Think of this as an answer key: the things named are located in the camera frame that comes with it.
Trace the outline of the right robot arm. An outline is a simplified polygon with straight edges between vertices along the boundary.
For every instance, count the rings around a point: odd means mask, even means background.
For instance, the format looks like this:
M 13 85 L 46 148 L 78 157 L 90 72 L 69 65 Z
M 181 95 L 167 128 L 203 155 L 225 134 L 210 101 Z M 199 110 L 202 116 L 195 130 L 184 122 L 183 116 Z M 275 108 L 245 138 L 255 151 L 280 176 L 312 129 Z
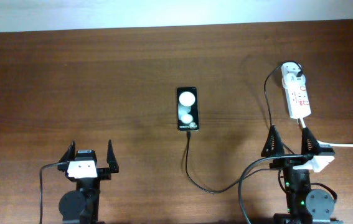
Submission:
M 287 214 L 276 213 L 273 223 L 340 223 L 331 215 L 337 194 L 328 186 L 310 181 L 310 171 L 320 172 L 334 160 L 334 149 L 320 144 L 309 128 L 303 128 L 301 154 L 286 154 L 275 126 L 270 127 L 261 156 L 271 159 L 271 169 L 283 174 Z

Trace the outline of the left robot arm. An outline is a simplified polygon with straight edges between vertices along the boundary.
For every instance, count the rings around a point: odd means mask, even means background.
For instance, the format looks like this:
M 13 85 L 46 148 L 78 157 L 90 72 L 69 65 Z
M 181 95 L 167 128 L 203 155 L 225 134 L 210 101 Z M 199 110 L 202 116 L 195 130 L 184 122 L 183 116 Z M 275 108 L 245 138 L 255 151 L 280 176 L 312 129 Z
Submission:
M 94 150 L 76 150 L 72 142 L 59 160 L 57 169 L 76 184 L 76 189 L 65 193 L 59 202 L 62 223 L 97 224 L 100 223 L 99 201 L 100 184 L 111 180 L 111 175 L 119 172 L 119 165 L 113 152 L 112 142 L 108 141 L 106 153 L 107 167 L 97 166 Z

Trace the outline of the black smartphone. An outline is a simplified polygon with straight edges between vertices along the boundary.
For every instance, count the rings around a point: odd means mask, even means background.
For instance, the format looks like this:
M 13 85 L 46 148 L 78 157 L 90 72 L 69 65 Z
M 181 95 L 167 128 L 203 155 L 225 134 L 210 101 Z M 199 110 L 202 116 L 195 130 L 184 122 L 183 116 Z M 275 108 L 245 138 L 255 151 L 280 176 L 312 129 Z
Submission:
M 198 131 L 199 106 L 197 88 L 194 86 L 178 87 L 177 100 L 177 129 L 179 131 Z

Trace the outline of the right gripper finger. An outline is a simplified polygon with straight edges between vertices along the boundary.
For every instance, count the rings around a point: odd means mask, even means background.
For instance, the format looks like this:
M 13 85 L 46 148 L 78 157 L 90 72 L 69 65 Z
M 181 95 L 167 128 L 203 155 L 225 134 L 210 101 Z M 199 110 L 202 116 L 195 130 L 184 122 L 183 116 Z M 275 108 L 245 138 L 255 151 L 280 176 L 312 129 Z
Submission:
M 285 150 L 280 134 L 275 128 L 275 125 L 272 125 L 269 129 L 265 145 L 263 146 L 261 157 L 282 156 L 284 154 Z
M 331 146 L 321 146 L 309 128 L 302 129 L 301 153 L 314 156 L 334 156 L 335 151 Z

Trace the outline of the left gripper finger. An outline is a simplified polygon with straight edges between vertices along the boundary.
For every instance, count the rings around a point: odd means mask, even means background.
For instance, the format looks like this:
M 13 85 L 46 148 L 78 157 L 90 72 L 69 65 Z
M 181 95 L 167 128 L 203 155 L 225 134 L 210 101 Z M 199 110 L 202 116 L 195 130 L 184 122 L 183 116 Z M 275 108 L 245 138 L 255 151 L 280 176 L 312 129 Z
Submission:
M 113 151 L 113 146 L 112 146 L 112 141 L 111 139 L 108 141 L 108 149 L 107 149 L 107 156 L 106 156 L 106 161 L 109 165 L 110 170 L 118 170 L 119 165 L 116 160 L 114 151 Z
M 72 141 L 65 154 L 60 158 L 59 163 L 70 162 L 75 159 L 75 141 Z

